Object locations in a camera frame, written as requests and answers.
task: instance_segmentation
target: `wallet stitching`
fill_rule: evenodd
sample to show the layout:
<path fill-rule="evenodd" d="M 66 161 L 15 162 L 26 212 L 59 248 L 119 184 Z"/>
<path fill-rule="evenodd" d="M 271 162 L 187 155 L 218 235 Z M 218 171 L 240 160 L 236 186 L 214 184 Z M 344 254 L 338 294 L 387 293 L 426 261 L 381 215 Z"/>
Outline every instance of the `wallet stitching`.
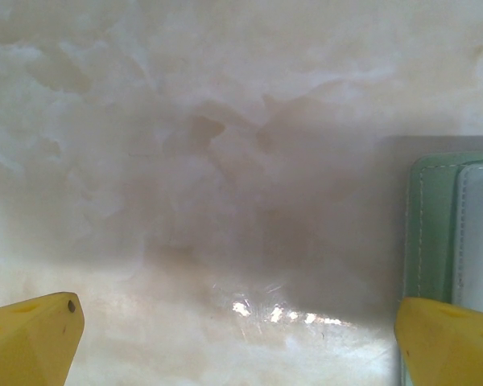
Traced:
<path fill-rule="evenodd" d="M 464 255 L 464 233 L 465 233 L 465 211 L 466 211 L 466 195 L 467 195 L 467 182 L 469 179 L 469 175 L 473 170 L 483 170 L 483 166 L 472 166 L 469 167 L 464 174 L 462 183 L 461 183 L 461 208 L 460 208 L 460 245 L 458 247 L 458 266 L 457 266 L 457 275 L 458 275 L 458 299 L 457 302 L 461 302 L 461 289 L 463 288 L 463 255 Z"/>
<path fill-rule="evenodd" d="M 420 181 L 420 213 L 419 213 L 419 265 L 417 267 L 417 294 L 420 296 L 420 278 L 422 276 L 422 237 L 423 237 L 423 214 L 424 214 L 424 179 L 423 173 L 428 169 L 442 169 L 445 167 L 457 167 L 461 166 L 458 164 L 451 165 L 432 165 L 425 166 L 420 170 L 419 181 Z"/>

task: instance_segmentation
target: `white marble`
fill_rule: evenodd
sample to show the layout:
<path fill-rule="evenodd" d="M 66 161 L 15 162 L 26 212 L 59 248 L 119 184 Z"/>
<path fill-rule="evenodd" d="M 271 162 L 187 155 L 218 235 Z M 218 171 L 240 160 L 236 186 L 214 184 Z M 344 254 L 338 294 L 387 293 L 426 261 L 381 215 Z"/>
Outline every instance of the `white marble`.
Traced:
<path fill-rule="evenodd" d="M 0 305 L 68 385 L 398 382 L 408 165 L 483 149 L 483 0 L 0 0 Z"/>

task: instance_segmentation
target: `yellow plastic object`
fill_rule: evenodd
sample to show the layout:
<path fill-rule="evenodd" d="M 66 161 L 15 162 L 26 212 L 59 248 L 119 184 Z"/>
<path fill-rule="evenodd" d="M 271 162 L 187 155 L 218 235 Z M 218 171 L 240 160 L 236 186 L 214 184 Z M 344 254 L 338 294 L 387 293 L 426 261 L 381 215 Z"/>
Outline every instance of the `yellow plastic object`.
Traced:
<path fill-rule="evenodd" d="M 58 293 L 0 308 L 0 386 L 63 385 L 82 331 L 79 298 Z"/>
<path fill-rule="evenodd" d="M 395 336 L 415 386 L 483 386 L 483 313 L 405 298 Z"/>

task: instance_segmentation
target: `marble surface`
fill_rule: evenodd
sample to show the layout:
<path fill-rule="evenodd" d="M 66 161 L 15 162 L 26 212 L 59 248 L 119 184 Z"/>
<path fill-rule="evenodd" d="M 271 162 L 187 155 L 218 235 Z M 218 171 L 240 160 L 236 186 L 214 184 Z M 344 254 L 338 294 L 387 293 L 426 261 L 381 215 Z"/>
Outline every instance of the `marble surface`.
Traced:
<path fill-rule="evenodd" d="M 0 0 L 0 305 L 68 385 L 392 385 L 407 169 L 483 149 L 483 0 Z"/>

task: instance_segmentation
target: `green wallet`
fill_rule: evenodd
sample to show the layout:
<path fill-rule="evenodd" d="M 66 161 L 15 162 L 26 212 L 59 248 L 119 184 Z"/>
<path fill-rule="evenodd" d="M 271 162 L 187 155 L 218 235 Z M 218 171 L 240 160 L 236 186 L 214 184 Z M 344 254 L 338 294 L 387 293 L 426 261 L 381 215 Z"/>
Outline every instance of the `green wallet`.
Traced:
<path fill-rule="evenodd" d="M 452 302 L 458 178 L 483 152 L 434 154 L 411 168 L 403 295 Z M 402 362 L 402 384 L 412 385 Z"/>

